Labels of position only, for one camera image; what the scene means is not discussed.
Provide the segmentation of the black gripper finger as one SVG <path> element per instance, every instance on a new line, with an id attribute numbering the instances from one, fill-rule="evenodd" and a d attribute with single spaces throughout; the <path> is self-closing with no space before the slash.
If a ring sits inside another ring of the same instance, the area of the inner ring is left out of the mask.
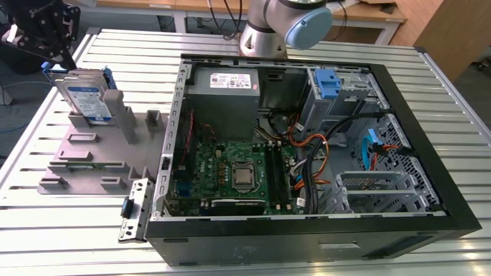
<path id="1" fill-rule="evenodd" d="M 57 52 L 55 50 L 43 44 L 37 38 L 24 33 L 13 34 L 13 32 L 8 31 L 3 35 L 3 44 L 47 59 L 57 57 Z"/>
<path id="2" fill-rule="evenodd" d="M 57 45 L 63 57 L 63 67 L 67 70 L 76 69 L 76 63 L 71 55 L 72 43 L 77 39 L 81 10 L 73 5 L 60 5 L 53 13 L 56 26 Z"/>

